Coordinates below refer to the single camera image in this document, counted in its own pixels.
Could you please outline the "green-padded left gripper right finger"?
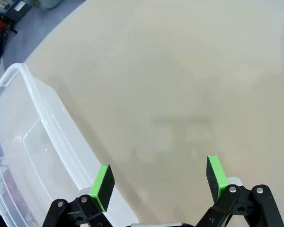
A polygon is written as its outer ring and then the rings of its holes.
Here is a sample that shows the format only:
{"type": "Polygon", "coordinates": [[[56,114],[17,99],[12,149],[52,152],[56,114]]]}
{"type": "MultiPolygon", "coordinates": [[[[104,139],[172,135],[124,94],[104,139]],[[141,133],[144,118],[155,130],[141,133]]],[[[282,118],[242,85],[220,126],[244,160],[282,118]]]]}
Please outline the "green-padded left gripper right finger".
{"type": "Polygon", "coordinates": [[[208,156],[206,177],[214,204],[197,223],[198,227],[225,227],[233,216],[243,216],[250,227],[283,227],[284,223],[270,188],[251,190],[231,184],[217,156],[208,156]]]}

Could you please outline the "green-padded left gripper left finger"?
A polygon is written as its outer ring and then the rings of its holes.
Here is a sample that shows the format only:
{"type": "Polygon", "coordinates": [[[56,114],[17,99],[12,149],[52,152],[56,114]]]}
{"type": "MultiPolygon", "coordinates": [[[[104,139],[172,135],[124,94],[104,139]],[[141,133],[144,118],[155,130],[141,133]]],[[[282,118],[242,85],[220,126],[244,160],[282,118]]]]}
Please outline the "green-padded left gripper left finger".
{"type": "Polygon", "coordinates": [[[52,202],[44,227],[111,227],[105,217],[112,196],[115,179],[110,165],[102,165],[88,194],[73,201],[56,199],[52,202]]]}

